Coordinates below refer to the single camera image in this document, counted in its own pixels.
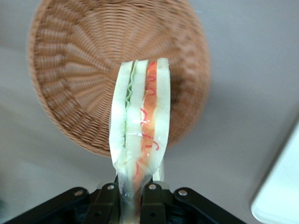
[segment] round basket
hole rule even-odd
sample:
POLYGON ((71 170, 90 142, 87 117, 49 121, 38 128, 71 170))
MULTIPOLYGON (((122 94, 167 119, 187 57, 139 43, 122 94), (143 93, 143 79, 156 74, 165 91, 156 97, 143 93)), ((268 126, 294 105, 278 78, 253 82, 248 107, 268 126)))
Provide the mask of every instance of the round basket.
POLYGON ((210 85, 205 36, 185 0, 42 0, 28 57, 37 95, 54 123, 83 148, 107 157, 121 62, 169 59, 168 146, 196 123, 210 85))

